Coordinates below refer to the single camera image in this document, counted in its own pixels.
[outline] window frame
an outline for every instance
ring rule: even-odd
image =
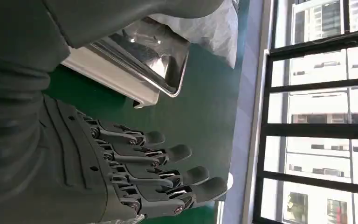
[[[271,5],[271,14],[269,14],[270,27],[266,31],[268,34],[268,40],[270,43],[267,43],[267,46],[270,46],[268,51],[264,51],[260,58],[264,59],[259,66],[259,75],[261,74],[262,78],[260,79],[262,91],[261,99],[256,100],[256,103],[260,103],[262,106],[261,112],[257,116],[257,106],[255,106],[255,115],[254,118],[260,119],[255,122],[255,127],[253,130],[256,131],[256,137],[253,136],[252,142],[256,148],[256,162],[250,163],[249,168],[253,165],[256,167],[256,171],[248,171],[248,174],[251,176],[248,179],[251,179],[252,182],[250,186],[247,187],[247,193],[250,192],[252,196],[245,197],[245,203],[249,200],[252,204],[252,209],[249,209],[252,214],[248,214],[248,220],[252,220],[255,224],[280,224],[281,222],[270,220],[261,216],[262,212],[262,195],[263,195],[263,184],[264,179],[271,179],[278,182],[292,182],[299,184],[306,184],[310,186],[323,187],[328,189],[341,190],[352,193],[352,213],[355,212],[354,207],[354,194],[358,194],[358,184],[337,182],[331,180],[321,180],[311,177],[303,177],[297,175],[290,175],[284,173],[281,163],[281,157],[285,157],[286,151],[282,150],[282,142],[286,137],[314,137],[314,138],[333,138],[333,139],[358,139],[358,124],[350,124],[350,118],[348,124],[271,124],[268,123],[268,112],[269,112],[269,97],[272,93],[285,93],[291,91],[309,91],[309,90],[319,90],[319,89],[331,89],[331,88],[351,88],[358,87],[358,79],[346,79],[340,81],[329,81],[324,83],[311,83],[311,84],[299,84],[299,85],[284,85],[272,87],[272,70],[273,62],[296,58],[304,57],[311,54],[319,54],[330,51],[337,51],[347,48],[358,47],[358,31],[350,32],[350,0],[341,0],[342,2],[342,11],[343,11],[343,25],[344,33],[334,37],[322,38],[319,39],[317,43],[315,42],[303,42],[299,44],[274,48],[275,45],[275,30],[276,30],[276,20],[277,20],[277,11],[278,11],[278,0],[265,0]],[[264,158],[266,152],[266,140],[267,136],[278,136],[281,137],[281,150],[280,150],[280,161],[279,161],[279,172],[271,172],[264,170]],[[349,145],[350,151],[350,160],[351,167],[352,163],[352,152],[353,148]],[[353,179],[353,169],[351,168],[351,179]],[[277,217],[284,217],[282,214],[282,207],[277,208]],[[355,223],[355,216],[352,215],[353,223]]]

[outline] robotic hand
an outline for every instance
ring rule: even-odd
[[[159,132],[131,130],[78,113],[90,126],[100,154],[110,167],[108,177],[121,204],[131,207],[139,217],[175,216],[197,203],[220,197],[227,190],[221,178],[209,179],[208,170],[195,167],[186,172],[161,168],[191,156],[185,145],[160,148],[165,138]]]

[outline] building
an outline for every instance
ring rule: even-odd
[[[340,0],[296,1],[286,39],[297,44],[343,34],[342,4]],[[350,0],[350,21],[351,31],[357,31],[358,0]],[[358,48],[352,48],[274,63],[272,83],[298,85],[356,78]],[[358,124],[358,87],[271,95],[268,121]],[[277,145],[286,147],[284,170],[278,170],[279,164],[268,163],[272,159],[266,158],[267,170],[358,183],[358,140],[268,137],[269,155],[282,156],[277,155],[282,151]],[[290,182],[285,182],[282,189],[283,222],[358,224],[358,194]]]

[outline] stainless steel tray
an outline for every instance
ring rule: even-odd
[[[180,93],[189,47],[187,40],[150,18],[87,46],[170,97]]]

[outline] robotic arm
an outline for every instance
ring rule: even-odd
[[[201,17],[222,0],[0,0],[0,223],[85,224],[174,216],[226,191],[191,150],[43,96],[77,48],[152,13]]]

